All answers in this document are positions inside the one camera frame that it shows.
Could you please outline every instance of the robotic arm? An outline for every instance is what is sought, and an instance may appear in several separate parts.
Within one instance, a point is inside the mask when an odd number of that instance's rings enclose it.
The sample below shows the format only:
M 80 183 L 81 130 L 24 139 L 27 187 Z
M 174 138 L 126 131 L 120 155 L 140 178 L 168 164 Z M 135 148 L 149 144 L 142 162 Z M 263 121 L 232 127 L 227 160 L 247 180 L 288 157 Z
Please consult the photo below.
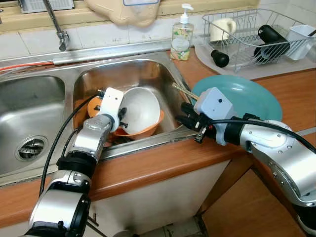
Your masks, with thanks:
M 58 170 L 39 197 L 24 236 L 83 236 L 90 208 L 91 177 L 104 141 L 110 131 L 119 126 L 122 99 L 123 92 L 113 88 L 106 90 L 97 116 L 84 121 L 71 150 L 59 158 Z
M 255 125 L 262 121 L 254 115 L 245 114 L 243 119 L 236 117 L 232 103 L 215 87 L 203 92 L 194 107 L 183 104 L 182 110 L 187 117 L 180 116 L 178 120 L 189 128 L 199 130 L 195 138 L 197 142 L 201 143 L 205 135 L 213 136 L 218 144 L 224 146 L 229 142 L 240 145 L 266 164 L 293 204 L 302 228 L 316 236 L 315 150 L 311 151 L 288 134 L 262 126 L 265 124 Z M 235 122 L 213 119 L 231 119 Z M 264 122 L 291 131 L 280 121 Z
M 29 237 L 81 237 L 88 219 L 91 177 L 109 132 L 119 126 L 121 91 L 108 88 L 96 117 L 87 119 L 72 149 L 61 157 L 46 190 L 36 203 L 29 221 Z M 217 88 L 203 92 L 193 107 L 182 104 L 187 116 L 177 119 L 199 131 L 195 140 L 205 135 L 218 144 L 233 143 L 268 165 L 285 196 L 292 202 L 302 228 L 316 236 L 316 154 L 285 132 L 262 125 L 258 117 L 236 117 L 232 103 Z M 279 121 L 264 125 L 290 128 Z

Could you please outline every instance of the window sill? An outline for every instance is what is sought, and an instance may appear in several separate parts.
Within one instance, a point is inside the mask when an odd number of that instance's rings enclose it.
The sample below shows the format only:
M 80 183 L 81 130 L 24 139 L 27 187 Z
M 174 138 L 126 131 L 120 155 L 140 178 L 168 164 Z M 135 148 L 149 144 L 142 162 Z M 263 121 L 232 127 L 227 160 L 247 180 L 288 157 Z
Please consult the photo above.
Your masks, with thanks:
M 232 8 L 254 8 L 259 0 L 161 0 L 157 16 L 167 16 L 182 13 L 181 4 L 189 2 L 194 7 L 194 12 L 226 10 Z M 56 17 L 65 28 L 68 25 L 81 26 L 95 22 L 105 22 L 109 19 L 90 10 L 83 0 L 74 2 L 75 8 L 71 10 L 56 11 Z M 52 27 L 52 21 L 47 12 L 22 14 L 16 1 L 2 2 L 0 13 L 2 24 L 0 32 L 18 31 L 29 28 Z

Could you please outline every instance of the white cabinet door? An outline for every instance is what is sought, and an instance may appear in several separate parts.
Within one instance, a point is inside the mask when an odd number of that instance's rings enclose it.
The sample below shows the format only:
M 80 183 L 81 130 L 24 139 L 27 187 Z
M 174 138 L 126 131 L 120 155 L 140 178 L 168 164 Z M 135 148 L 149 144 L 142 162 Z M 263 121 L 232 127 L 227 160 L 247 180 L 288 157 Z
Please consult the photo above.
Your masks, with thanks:
M 28 230 L 29 222 L 22 222 L 16 225 L 4 227 L 0 229 L 1 237 L 18 237 L 22 236 Z
M 99 229 L 112 237 L 122 230 L 142 234 L 194 216 L 228 161 L 91 204 Z M 85 237 L 97 237 L 86 227 Z

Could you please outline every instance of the orange hose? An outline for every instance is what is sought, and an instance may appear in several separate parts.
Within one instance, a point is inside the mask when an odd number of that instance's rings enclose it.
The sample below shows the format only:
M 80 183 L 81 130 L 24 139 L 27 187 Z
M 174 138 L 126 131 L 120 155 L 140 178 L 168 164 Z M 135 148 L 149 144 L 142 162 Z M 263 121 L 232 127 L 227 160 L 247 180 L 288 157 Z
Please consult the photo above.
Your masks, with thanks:
M 12 69 L 12 68 L 27 67 L 27 66 L 41 66 L 41 65 L 53 65 L 53 62 L 46 62 L 46 63 L 26 63 L 26 64 L 13 65 L 13 66 L 10 66 L 10 67 L 0 68 L 0 71 Z

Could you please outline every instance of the soap label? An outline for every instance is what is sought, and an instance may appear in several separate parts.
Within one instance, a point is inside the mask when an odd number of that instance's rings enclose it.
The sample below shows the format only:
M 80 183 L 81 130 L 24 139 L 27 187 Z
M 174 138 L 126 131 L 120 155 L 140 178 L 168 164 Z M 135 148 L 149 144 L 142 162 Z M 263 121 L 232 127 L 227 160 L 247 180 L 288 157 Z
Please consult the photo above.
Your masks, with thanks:
M 171 43 L 172 59 L 188 60 L 190 54 L 190 40 L 192 37 L 192 30 L 186 28 L 173 29 L 173 40 Z

